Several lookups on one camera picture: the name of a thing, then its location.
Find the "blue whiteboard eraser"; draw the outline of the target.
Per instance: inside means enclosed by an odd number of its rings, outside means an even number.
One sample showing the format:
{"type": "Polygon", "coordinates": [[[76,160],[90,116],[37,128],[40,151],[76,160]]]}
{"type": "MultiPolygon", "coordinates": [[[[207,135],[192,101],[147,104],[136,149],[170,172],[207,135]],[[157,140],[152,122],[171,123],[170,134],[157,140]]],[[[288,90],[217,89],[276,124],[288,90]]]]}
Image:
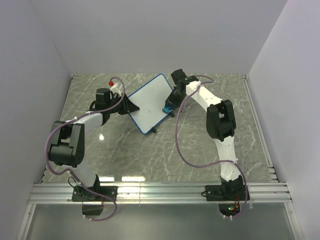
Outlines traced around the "blue whiteboard eraser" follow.
{"type": "Polygon", "coordinates": [[[166,114],[169,114],[172,111],[172,107],[171,106],[165,106],[162,111],[166,114]]]}

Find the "blue framed whiteboard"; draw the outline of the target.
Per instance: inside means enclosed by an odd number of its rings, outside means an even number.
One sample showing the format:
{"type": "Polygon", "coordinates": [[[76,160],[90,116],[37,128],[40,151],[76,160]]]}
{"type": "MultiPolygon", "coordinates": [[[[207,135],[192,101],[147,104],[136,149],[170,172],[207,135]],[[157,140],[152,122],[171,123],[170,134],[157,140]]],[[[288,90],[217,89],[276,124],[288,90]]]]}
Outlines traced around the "blue framed whiteboard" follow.
{"type": "Polygon", "coordinates": [[[168,116],[163,108],[172,90],[167,78],[161,73],[128,96],[139,107],[138,111],[129,115],[142,134],[147,135],[168,116]]]}

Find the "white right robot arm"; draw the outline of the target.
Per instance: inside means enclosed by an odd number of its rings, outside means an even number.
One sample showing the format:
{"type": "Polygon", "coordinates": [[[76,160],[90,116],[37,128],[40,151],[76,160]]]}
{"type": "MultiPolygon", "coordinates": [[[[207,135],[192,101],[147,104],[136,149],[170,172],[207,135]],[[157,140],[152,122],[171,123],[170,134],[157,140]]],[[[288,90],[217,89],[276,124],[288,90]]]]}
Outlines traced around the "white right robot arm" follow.
{"type": "Polygon", "coordinates": [[[206,131],[214,140],[218,151],[221,184],[205,189],[207,200],[245,201],[249,199],[247,181],[237,164],[235,153],[236,118],[233,104],[210,92],[199,75],[187,76],[182,69],[171,74],[175,84],[165,100],[164,113],[182,111],[189,99],[195,100],[206,112],[206,131]]]}

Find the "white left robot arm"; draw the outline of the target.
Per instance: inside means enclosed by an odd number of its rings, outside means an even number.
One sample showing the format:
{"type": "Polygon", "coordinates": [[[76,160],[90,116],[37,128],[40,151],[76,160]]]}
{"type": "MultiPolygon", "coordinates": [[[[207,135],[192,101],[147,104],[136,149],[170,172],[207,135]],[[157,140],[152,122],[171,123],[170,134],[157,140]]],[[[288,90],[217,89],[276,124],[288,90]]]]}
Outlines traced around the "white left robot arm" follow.
{"type": "Polygon", "coordinates": [[[86,134],[103,126],[111,114],[127,115],[139,110],[140,108],[119,89],[99,88],[84,117],[53,122],[46,147],[47,159],[70,172],[71,178],[75,181],[75,195],[85,201],[104,200],[107,196],[98,175],[84,160],[86,134]]]}

